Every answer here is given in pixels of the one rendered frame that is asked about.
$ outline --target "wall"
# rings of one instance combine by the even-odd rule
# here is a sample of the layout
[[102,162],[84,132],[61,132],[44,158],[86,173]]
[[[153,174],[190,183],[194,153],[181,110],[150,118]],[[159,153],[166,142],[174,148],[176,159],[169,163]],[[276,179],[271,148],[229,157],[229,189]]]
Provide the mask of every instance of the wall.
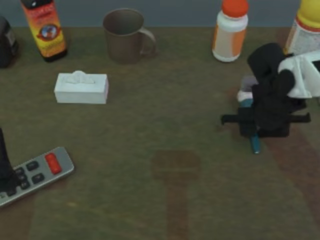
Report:
[[[209,27],[222,0],[55,0],[65,27],[99,27],[106,12],[134,8],[149,27]],[[288,27],[300,0],[248,0],[252,27]],[[0,0],[0,14],[14,27],[27,26],[19,0]]]

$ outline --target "black button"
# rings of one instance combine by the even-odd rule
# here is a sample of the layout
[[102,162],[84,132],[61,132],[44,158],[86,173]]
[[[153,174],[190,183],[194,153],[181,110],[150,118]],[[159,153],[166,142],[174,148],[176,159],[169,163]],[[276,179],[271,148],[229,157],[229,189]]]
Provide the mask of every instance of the black button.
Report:
[[28,181],[22,181],[20,187],[22,190],[26,190],[30,187],[30,183]]
[[9,191],[6,191],[6,194],[8,195],[8,197],[11,197],[13,195],[15,195],[17,193],[17,190],[15,188],[10,189]]
[[33,182],[33,184],[38,184],[41,181],[43,181],[44,179],[45,179],[45,176],[42,173],[39,173],[39,174],[34,175],[32,177],[32,182]]
[[25,174],[18,175],[18,179],[22,182],[27,180],[27,176]]
[[26,165],[26,169],[28,169],[29,171],[33,171],[33,170],[37,169],[38,167],[39,167],[39,163],[37,161],[29,162]]
[[17,175],[22,175],[22,174],[25,173],[25,170],[24,170],[22,167],[19,167],[19,168],[17,168],[17,169],[15,170],[15,173],[16,173]]

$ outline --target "pill bottle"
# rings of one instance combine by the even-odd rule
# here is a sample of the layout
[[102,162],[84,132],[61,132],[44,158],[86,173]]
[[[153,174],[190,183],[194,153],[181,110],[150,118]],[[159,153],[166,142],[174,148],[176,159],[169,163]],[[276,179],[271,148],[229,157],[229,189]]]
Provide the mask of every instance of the pill bottle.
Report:
[[0,68],[7,68],[18,50],[19,44],[9,22],[0,15]]
[[246,37],[248,10],[247,0],[223,0],[211,46],[219,61],[229,63],[239,58]]
[[20,0],[32,36],[46,62],[67,54],[67,45],[53,0]]
[[320,50],[320,0],[302,0],[284,47],[285,54]]

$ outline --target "tissue box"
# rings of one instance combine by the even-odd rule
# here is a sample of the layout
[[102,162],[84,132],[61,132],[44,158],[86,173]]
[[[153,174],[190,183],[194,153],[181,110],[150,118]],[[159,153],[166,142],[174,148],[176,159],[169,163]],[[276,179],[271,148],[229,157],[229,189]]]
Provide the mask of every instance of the tissue box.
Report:
[[106,74],[82,71],[59,73],[54,94],[61,104],[106,104],[109,90]]

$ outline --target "gray mug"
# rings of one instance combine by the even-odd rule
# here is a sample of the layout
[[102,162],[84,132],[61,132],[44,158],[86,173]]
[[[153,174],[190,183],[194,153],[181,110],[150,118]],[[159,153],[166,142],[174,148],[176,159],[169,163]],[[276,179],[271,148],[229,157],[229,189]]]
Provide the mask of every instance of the gray mug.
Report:
[[143,25],[144,17],[134,9],[120,8],[105,15],[103,28],[112,60],[135,64],[142,57],[155,54],[156,38]]

